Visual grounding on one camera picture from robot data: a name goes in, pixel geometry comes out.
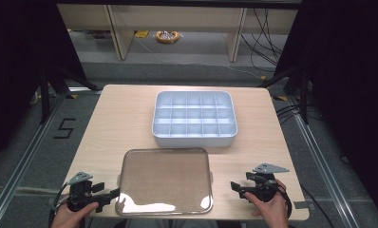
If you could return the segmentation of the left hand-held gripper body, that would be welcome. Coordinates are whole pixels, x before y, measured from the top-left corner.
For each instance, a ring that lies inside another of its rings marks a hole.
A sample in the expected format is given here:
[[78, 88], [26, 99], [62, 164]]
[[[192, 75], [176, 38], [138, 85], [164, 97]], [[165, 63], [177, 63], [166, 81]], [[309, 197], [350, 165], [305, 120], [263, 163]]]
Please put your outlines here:
[[78, 172], [68, 181], [67, 185], [69, 186], [69, 198], [67, 207], [70, 211], [80, 211], [89, 203], [94, 202], [94, 198], [92, 196], [91, 179], [91, 175], [85, 172]]

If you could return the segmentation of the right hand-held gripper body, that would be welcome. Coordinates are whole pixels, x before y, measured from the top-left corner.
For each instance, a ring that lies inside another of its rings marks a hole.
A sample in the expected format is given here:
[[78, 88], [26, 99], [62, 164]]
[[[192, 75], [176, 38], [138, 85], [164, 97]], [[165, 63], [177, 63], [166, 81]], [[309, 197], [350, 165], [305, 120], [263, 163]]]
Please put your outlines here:
[[290, 199], [288, 195], [279, 189], [279, 184], [276, 181], [274, 173], [284, 173], [288, 172], [288, 168], [279, 167], [273, 164], [262, 163], [255, 167], [251, 173], [257, 173], [259, 176], [259, 181], [255, 182], [256, 197], [263, 201], [270, 201], [274, 195], [279, 192], [280, 195], [289, 202]]

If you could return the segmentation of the person's left hand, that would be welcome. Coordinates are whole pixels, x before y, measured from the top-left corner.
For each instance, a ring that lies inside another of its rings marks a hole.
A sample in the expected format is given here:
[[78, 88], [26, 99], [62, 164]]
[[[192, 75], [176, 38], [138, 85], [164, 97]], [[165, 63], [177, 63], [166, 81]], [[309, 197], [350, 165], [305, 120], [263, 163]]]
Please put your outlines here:
[[79, 228], [80, 221], [89, 216], [98, 206], [98, 202], [92, 202], [83, 209], [73, 212], [66, 204], [63, 204], [58, 208], [50, 228]]

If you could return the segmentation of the transparent plastic lid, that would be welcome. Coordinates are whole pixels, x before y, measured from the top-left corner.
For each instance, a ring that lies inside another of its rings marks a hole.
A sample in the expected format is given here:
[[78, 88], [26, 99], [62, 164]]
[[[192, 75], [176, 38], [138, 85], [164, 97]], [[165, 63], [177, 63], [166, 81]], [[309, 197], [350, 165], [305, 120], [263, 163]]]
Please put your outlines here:
[[202, 148], [126, 152], [116, 212], [123, 217], [205, 214], [213, 207], [208, 153]]

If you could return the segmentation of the grey tape piece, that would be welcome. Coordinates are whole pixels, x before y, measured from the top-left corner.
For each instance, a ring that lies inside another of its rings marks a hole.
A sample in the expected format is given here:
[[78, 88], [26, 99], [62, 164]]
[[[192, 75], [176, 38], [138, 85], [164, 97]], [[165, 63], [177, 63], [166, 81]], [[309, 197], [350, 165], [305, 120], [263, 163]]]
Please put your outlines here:
[[293, 203], [295, 209], [309, 209], [309, 210], [315, 210], [315, 206], [311, 202], [307, 201], [295, 201]]

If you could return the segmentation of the person's right hand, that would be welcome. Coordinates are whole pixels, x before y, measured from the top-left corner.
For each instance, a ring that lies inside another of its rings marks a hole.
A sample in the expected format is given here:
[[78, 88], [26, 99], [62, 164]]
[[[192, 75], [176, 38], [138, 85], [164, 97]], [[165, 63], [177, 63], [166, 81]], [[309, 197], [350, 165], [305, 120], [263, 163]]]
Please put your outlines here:
[[255, 206], [252, 213], [254, 217], [262, 217], [270, 228], [289, 228], [287, 204], [279, 192], [268, 202], [263, 202], [248, 192], [244, 196]]

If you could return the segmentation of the white compartment organizer box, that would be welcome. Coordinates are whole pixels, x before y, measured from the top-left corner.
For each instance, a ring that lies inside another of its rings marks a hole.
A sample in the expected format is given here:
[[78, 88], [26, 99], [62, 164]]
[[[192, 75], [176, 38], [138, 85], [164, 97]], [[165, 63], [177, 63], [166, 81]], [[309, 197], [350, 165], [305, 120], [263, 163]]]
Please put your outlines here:
[[158, 146], [230, 146], [237, 131], [229, 92], [162, 91], [157, 95], [152, 133]]

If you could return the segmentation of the aluminium floor rail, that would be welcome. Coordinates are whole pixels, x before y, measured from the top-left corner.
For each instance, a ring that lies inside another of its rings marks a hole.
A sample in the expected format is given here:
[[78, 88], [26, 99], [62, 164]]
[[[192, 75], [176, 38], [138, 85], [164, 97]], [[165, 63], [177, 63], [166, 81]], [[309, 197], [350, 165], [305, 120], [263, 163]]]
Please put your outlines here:
[[378, 209], [314, 106], [308, 124], [290, 97], [278, 104], [279, 122], [293, 159], [304, 197], [315, 206], [297, 226], [319, 228], [378, 228]]
[[0, 221], [5, 215], [9, 204], [14, 197], [21, 180], [26, 175], [34, 157], [37, 154], [38, 148], [41, 145], [47, 130], [50, 127], [52, 120], [59, 106], [62, 104], [65, 95], [56, 95], [52, 104], [49, 106], [49, 113], [43, 121], [40, 121], [31, 139], [27, 141], [27, 147], [23, 150], [22, 155], [17, 161], [16, 165], [10, 172], [9, 177], [5, 180], [3, 185], [0, 185]]

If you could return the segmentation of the black metal stand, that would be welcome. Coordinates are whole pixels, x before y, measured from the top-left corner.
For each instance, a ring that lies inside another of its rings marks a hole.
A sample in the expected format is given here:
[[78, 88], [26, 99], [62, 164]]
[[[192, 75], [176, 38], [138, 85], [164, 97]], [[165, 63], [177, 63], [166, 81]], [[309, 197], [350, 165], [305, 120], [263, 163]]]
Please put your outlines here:
[[40, 89], [41, 89], [41, 105], [42, 105], [42, 117], [41, 124], [43, 124], [50, 114], [50, 102], [49, 102], [49, 86], [51, 86], [56, 94], [65, 95], [70, 92], [67, 87], [65, 79], [71, 79], [72, 81], [87, 87], [91, 91], [100, 91], [101, 87], [90, 83], [85, 73], [74, 73], [69, 69], [55, 64], [45, 64], [40, 72]]
[[275, 83], [287, 78], [288, 81], [284, 85], [283, 91], [286, 95], [296, 95], [300, 96], [299, 98], [299, 111], [301, 119], [304, 124], [308, 124], [308, 115], [307, 115], [307, 101], [308, 101], [308, 72], [300, 64], [295, 66], [290, 66], [289, 68], [275, 74], [275, 76], [267, 81], [263, 81], [259, 87], [267, 88], [274, 85]]

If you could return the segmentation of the black curtain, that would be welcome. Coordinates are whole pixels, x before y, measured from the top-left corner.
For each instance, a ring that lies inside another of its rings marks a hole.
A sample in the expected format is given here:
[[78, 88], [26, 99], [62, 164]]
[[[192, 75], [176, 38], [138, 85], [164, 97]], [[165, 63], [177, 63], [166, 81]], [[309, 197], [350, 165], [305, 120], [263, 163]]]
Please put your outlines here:
[[68, 76], [85, 72], [56, 1], [0, 0], [0, 151], [42, 78], [65, 91]]
[[321, 113], [378, 209], [378, 0], [301, 0], [276, 69], [301, 60]]

